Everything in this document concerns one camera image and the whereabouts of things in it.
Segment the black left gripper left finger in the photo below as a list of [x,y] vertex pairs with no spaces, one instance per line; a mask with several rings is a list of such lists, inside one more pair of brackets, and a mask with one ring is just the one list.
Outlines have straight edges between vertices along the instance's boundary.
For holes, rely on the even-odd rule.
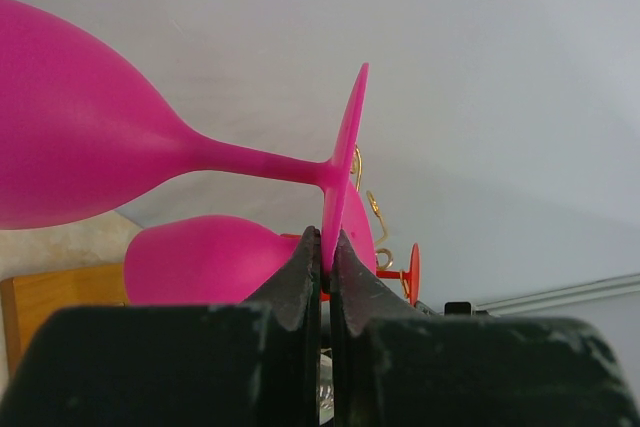
[[236,305],[74,307],[40,327],[5,426],[315,426],[320,235]]

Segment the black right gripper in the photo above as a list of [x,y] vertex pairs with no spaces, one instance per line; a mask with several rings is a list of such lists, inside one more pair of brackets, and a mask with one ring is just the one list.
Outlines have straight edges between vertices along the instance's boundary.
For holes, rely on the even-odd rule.
[[467,301],[450,301],[446,302],[442,312],[437,312],[421,301],[414,303],[414,308],[425,315],[441,316],[441,315],[464,315],[464,316],[485,316],[489,315],[487,310],[479,309],[471,302]]

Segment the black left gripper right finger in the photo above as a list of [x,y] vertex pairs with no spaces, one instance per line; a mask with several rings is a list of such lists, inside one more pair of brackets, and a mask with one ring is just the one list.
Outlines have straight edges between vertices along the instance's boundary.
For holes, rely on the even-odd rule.
[[428,315],[341,236],[330,274],[338,426],[635,426],[604,337],[577,319]]

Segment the red plastic wine glass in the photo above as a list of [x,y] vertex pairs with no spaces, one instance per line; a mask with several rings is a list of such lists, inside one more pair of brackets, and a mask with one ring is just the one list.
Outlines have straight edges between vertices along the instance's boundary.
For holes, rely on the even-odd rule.
[[421,252],[419,245],[412,246],[409,266],[405,269],[394,269],[393,253],[386,247],[381,247],[389,237],[387,231],[374,240],[370,233],[358,234],[355,231],[346,232],[358,259],[364,266],[380,279],[398,280],[403,295],[410,305],[418,301],[421,279]]

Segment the clear wine glass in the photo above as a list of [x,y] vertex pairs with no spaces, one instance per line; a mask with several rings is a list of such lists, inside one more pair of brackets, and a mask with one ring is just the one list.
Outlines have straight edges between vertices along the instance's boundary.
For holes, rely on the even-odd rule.
[[318,407],[319,425],[323,426],[334,418],[334,385],[332,359],[324,353],[320,355]]

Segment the gold wire wine glass rack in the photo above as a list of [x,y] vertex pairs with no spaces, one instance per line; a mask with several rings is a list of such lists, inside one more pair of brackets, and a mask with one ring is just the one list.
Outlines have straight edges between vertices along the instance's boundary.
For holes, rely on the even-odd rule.
[[14,373],[36,331],[56,311],[77,306],[124,306],[121,264],[23,275],[1,283],[8,371]]

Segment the magenta plastic wine glass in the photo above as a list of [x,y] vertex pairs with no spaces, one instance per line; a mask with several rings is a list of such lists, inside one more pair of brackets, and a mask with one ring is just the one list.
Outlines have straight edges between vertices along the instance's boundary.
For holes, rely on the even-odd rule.
[[298,242],[224,215],[148,228],[127,248],[125,291],[133,305],[241,302],[290,260]]

